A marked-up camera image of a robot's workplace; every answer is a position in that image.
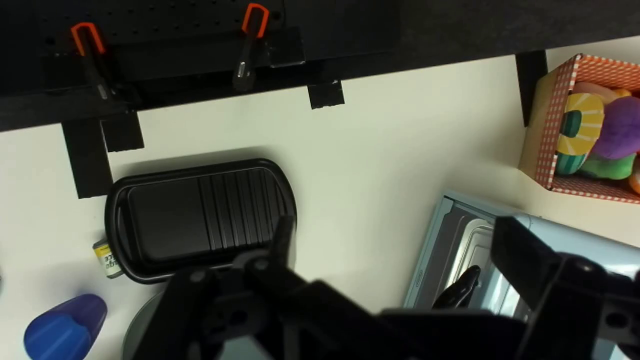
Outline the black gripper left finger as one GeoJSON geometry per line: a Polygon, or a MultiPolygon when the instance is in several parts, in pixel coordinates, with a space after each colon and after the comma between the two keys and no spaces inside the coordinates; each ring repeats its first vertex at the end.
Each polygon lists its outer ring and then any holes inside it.
{"type": "Polygon", "coordinates": [[[369,315],[287,266],[293,222],[278,219],[267,250],[228,270],[180,270],[157,299],[134,360],[220,360],[230,342],[269,360],[369,360],[369,315]]]}

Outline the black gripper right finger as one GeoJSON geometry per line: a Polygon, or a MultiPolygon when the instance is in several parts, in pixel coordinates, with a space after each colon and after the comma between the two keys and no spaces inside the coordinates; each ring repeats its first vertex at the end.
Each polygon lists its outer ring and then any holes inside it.
{"type": "Polygon", "coordinates": [[[493,222],[492,262],[532,310],[518,360],[592,360],[597,340],[640,352],[640,284],[555,251],[511,215],[493,222]]]}

